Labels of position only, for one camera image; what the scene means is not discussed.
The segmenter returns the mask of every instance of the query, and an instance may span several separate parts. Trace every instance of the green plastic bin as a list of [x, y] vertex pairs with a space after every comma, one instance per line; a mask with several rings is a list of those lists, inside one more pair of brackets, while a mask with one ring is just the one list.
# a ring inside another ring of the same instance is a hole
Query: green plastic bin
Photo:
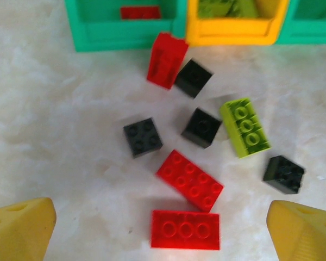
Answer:
[[278, 44], [326, 44], [326, 0], [291, 0]]
[[[65, 0], [76, 51], [151, 48], [159, 32], [184, 38], [187, 0]], [[121, 7], [160, 7], [159, 20], [122, 20]]]

